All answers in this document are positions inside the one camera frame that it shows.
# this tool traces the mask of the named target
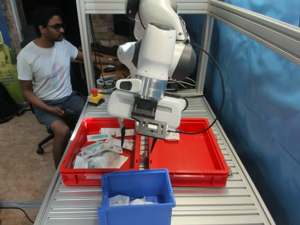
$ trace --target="red tray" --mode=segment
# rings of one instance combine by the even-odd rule
[[[179,130],[201,131],[207,119],[182,118]],[[149,156],[149,168],[169,170],[172,186],[224,187],[229,168],[211,129],[197,135],[180,134],[180,140],[158,140]]]
[[[134,120],[124,120],[126,129],[134,129]],[[87,142],[87,135],[99,134],[101,128],[119,128],[117,118],[85,118],[82,120],[77,134],[60,166],[62,181],[65,185],[101,185],[101,175],[124,170],[139,170],[141,137],[128,136],[135,139],[133,150],[123,149],[124,156],[129,157],[120,169],[73,169],[73,161],[80,149],[95,142]]]

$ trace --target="sterile package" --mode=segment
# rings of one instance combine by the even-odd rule
[[[104,149],[102,148],[104,144],[106,144],[106,143],[103,141],[100,141],[100,142],[93,144],[93,146],[91,146],[91,147],[89,145],[88,147],[82,148],[81,152],[80,152],[82,158],[88,158],[93,155],[96,155],[99,152],[104,151]]]
[[[105,134],[100,134],[100,135],[87,135],[88,142],[96,142],[96,141],[101,141],[105,140],[107,138],[111,138],[110,133],[105,133]]]
[[[179,133],[170,132],[165,137],[165,140],[169,142],[179,141]]]
[[[108,168],[109,156],[99,156],[83,159],[74,169],[104,169]]]
[[[120,128],[101,128],[100,129],[100,134],[107,134],[110,133],[110,135],[116,135],[116,131],[120,130]]]
[[[135,140],[133,140],[133,139],[126,139],[126,140],[124,140],[125,142],[130,142],[130,143],[134,143],[135,142]]]
[[[79,165],[81,165],[82,161],[83,158],[78,154],[74,160],[73,169],[80,169]]]
[[[109,207],[129,205],[129,197],[124,195],[116,195],[109,198]]]
[[[129,205],[151,205],[151,204],[158,204],[157,202],[147,202],[146,197],[144,198],[137,198],[132,200]]]
[[[135,130],[134,129],[125,130],[125,136],[133,136],[133,135],[135,135]],[[121,137],[120,129],[116,131],[116,137]]]
[[[121,147],[113,145],[113,144],[105,143],[103,141],[93,144],[92,147],[82,148],[80,153],[81,153],[82,158],[88,158],[91,156],[96,156],[98,153],[100,153],[102,151],[107,151],[107,150],[114,151],[119,154],[123,153],[123,149]]]
[[[109,169],[120,169],[121,166],[127,161],[128,157],[120,155],[113,151],[105,151],[102,154],[108,157],[108,168]]]
[[[122,153],[123,153],[122,147],[119,147],[119,146],[117,146],[117,145],[110,144],[110,143],[104,143],[103,145],[100,146],[100,148],[101,148],[101,151],[108,150],[108,151],[114,151],[114,152],[117,152],[117,153],[119,153],[119,154],[122,154]]]
[[[115,138],[109,138],[105,142],[109,143],[109,144],[117,145],[119,147],[122,147],[121,146],[121,140],[118,140],[118,139],[115,139]],[[135,144],[130,143],[130,142],[124,141],[124,143],[123,143],[123,148],[128,149],[128,150],[132,150],[134,148],[134,146],[135,146]]]
[[[146,203],[146,198],[144,196],[144,198],[137,198],[132,200],[129,205],[144,205]]]

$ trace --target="white t-shirt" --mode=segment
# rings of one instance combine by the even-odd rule
[[[77,48],[66,40],[55,42],[52,48],[41,48],[31,41],[17,57],[18,78],[32,80],[33,92],[41,100],[69,96],[70,60],[77,55]]]

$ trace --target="blue plastic bin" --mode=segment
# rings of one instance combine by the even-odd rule
[[[175,198],[167,169],[112,172],[101,176],[100,225],[170,225]],[[159,204],[109,207],[109,198],[145,196]]]

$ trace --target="man's hand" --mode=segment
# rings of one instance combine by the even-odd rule
[[[117,60],[117,61],[114,63],[114,66],[120,67],[120,68],[126,68],[126,66],[125,66],[123,63],[121,63],[119,60]]]
[[[63,117],[65,116],[65,112],[62,111],[59,107],[52,107],[50,109],[50,113],[54,114],[54,115],[57,115],[59,117]]]

